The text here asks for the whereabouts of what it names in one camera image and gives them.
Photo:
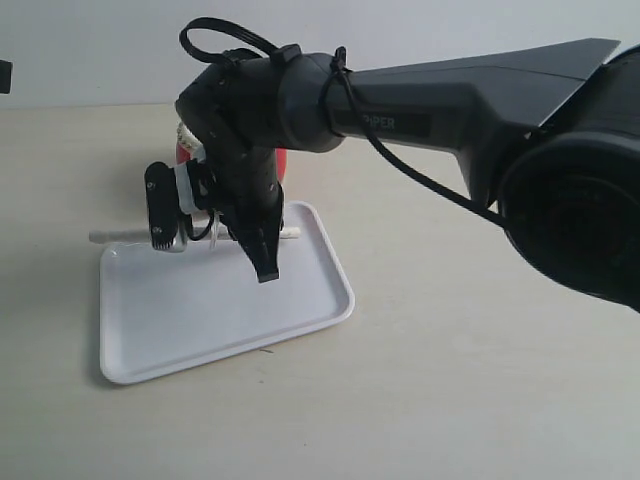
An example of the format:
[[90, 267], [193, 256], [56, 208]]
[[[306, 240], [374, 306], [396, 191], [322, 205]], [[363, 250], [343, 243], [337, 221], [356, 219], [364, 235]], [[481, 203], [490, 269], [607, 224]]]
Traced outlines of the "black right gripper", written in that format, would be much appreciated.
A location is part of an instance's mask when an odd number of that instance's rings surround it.
[[223, 224], [235, 235], [259, 283], [278, 280], [284, 203], [278, 151], [269, 147], [233, 151], [227, 144], [204, 144], [199, 160], [210, 175], [202, 188], [208, 201], [208, 227], [216, 230]]

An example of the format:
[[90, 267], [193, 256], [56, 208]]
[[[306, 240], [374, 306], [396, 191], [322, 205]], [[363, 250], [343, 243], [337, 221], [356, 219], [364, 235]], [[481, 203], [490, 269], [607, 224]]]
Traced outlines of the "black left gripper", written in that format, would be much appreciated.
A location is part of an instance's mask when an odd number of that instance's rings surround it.
[[0, 93], [9, 94], [11, 92], [13, 74], [13, 63], [7, 60], [0, 60]]

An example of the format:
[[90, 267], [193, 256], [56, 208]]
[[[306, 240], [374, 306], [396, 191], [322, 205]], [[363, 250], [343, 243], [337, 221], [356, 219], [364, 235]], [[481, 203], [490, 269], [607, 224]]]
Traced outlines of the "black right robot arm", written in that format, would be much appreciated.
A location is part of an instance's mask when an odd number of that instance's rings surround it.
[[346, 51], [213, 55], [179, 95], [204, 145], [216, 204], [276, 276], [276, 148], [325, 153], [348, 137], [452, 154], [459, 204], [499, 225], [549, 279], [639, 306], [639, 52], [583, 39], [502, 54], [353, 71]]

